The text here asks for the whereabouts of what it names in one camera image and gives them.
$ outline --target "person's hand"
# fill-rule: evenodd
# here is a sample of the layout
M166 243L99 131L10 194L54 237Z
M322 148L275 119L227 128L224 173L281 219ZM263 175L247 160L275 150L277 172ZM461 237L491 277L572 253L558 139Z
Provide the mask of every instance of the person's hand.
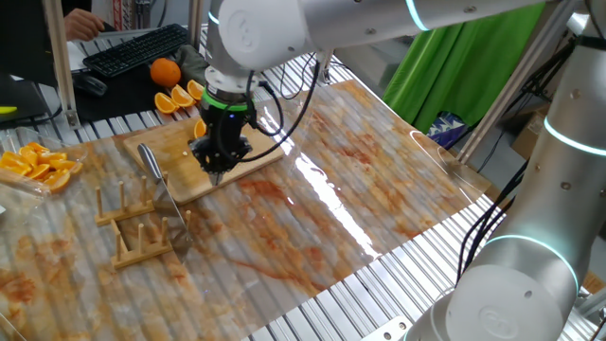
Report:
M80 39L89 42L95 39L98 33L104 29L101 18L82 9L72 10L63 18L63 21L67 41Z

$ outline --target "metal grating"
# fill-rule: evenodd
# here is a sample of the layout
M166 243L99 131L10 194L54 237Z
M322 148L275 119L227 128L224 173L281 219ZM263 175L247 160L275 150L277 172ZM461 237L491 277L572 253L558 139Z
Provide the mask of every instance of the metal grating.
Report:
M143 32L108 33L94 42L80 44L80 48L86 54L94 54ZM202 46L205 46L205 39L203 29ZM284 70L284 95L297 92L301 85L302 91L307 91L312 80L311 70L305 67L309 59L310 56L298 57L284 65L284 69L273 68L265 71L263 76L279 93ZM333 82L355 79L351 72L337 63L331 68L330 76ZM59 105L54 89L43 87L40 91L49 103L49 111L54 112ZM256 96L260 100L269 99L266 94ZM57 117L33 129L43 135L78 144L194 115L185 110L170 116L148 111L84 122L76 131L69 130L64 117ZM405 318L406 327L410 327L443 293L454 286L458 250L463 237L490 205L487 197L481 198L476 204L254 332L248 339L356 340L397 316ZM560 340L588 340L595 328L595 325L573 312Z

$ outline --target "cyan light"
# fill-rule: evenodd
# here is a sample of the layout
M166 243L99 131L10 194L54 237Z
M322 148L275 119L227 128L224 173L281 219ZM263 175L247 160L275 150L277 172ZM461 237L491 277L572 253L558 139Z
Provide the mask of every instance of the cyan light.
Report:
M489 240L489 242L486 243L486 245L484 247L486 247L491 242L497 242L497 241L501 241L504 239L521 239L521 240L525 240L525 241L529 241L529 242L534 242L534 243L546 248L547 250L553 252L554 255L558 256L558 258L561 259L561 261L563 261L564 264L566 264L566 267L568 267L568 270L570 270L570 273L572 274L572 277L575 279L575 283L577 284L577 293L579 292L579 290L580 290L579 280L577 279L577 274L575 274L575 270L572 268L572 266L570 266L570 263L568 262L568 260L566 260L558 251L556 251L556 249L547 245L544 242L537 241L533 238L526 237L526 236L517 236L517 235L501 236L501 237L497 237L495 239L491 239L491 240Z
M415 7L415 0L406 0L406 5L408 5L408 10L410 11L410 16L413 17L415 24L422 30L429 30L429 28L425 27L423 22L420 20L419 13L417 12L417 7Z
M545 128L550 134L552 134L558 140L560 140L561 142L567 144L568 146L570 146L572 148L576 148L576 149L578 149L580 151L584 151L586 153L592 153L592 154L599 155L599 156L606 156L606 151L604 151L604 150L586 146L582 143L578 143L577 141L560 134L557 130L555 130L549 124L549 121L547 120L547 118L545 119Z
M208 13L208 19L210 19L210 21L212 21L213 23L217 24L217 26L219 25L219 19L215 18L215 16L212 15L211 12Z

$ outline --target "computer mouse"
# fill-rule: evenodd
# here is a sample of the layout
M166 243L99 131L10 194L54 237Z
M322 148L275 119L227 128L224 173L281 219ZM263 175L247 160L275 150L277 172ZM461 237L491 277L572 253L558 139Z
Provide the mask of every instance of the computer mouse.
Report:
M74 75L72 82L74 82L74 90L96 98L102 98L107 91L107 85L104 82L86 74Z

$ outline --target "desk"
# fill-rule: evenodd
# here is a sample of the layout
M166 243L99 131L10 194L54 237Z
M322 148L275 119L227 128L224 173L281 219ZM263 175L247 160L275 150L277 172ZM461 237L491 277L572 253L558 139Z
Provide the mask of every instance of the desk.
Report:
M289 68L296 75L303 64ZM0 231L0 313L35 340L355 340L397 315L410 326L453 285L458 244L488 208L488 184L344 70L331 73L342 82L317 90L286 158L183 207L196 240L186 266L166 254L114 271L111 228L92 220L93 190L142 174L120 134L195 112L138 113L75 132L60 121L38 127L86 142L90 156L80 186L42 205L0 195L14 212ZM276 87L279 70L265 74ZM129 200L139 191L128 187ZM103 195L116 208L117 193ZM127 240L140 222L158 223L121 224ZM571 319L569 338L591 334Z

